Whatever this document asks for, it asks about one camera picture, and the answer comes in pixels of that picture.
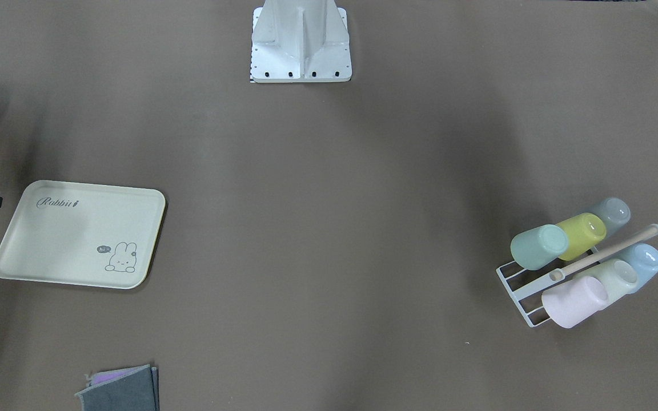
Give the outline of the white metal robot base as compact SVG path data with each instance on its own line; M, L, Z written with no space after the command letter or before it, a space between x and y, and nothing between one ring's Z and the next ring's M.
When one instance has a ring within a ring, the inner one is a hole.
M251 41L251 82L352 78L347 11L334 1L266 1L252 13Z

